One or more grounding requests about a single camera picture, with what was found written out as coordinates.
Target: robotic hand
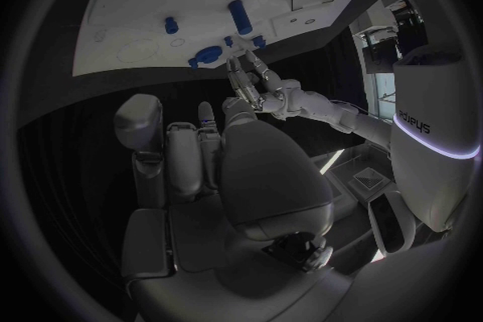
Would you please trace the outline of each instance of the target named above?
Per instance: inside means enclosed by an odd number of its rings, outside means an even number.
[[[246,51],[246,58],[261,76],[267,93],[258,93],[252,82],[256,76],[246,74],[234,56],[227,60],[228,76],[237,96],[247,101],[255,113],[271,113],[282,120],[300,116],[327,122],[336,130],[346,134],[354,132],[389,150],[390,125],[384,121],[359,114],[349,103],[332,103],[323,95],[303,91],[297,80],[281,80],[250,50]]]

